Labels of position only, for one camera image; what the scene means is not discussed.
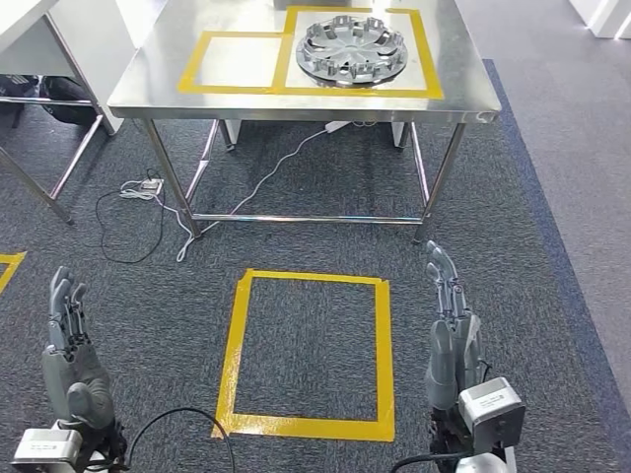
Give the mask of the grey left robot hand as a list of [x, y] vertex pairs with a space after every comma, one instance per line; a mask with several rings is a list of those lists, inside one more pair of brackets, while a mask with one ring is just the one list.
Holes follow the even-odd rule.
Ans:
[[103, 430], [115, 419], [110, 379], [88, 334], [85, 283], [59, 267], [49, 286], [48, 342], [42, 354], [45, 387], [57, 419]]

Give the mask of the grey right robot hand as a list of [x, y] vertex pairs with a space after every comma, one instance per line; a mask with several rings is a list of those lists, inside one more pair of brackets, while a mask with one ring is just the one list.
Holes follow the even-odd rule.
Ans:
[[455, 405], [460, 392], [483, 381], [482, 321], [467, 304], [445, 250], [429, 240], [426, 251], [426, 273], [436, 289], [438, 318], [430, 329], [426, 389], [431, 407], [445, 411]]

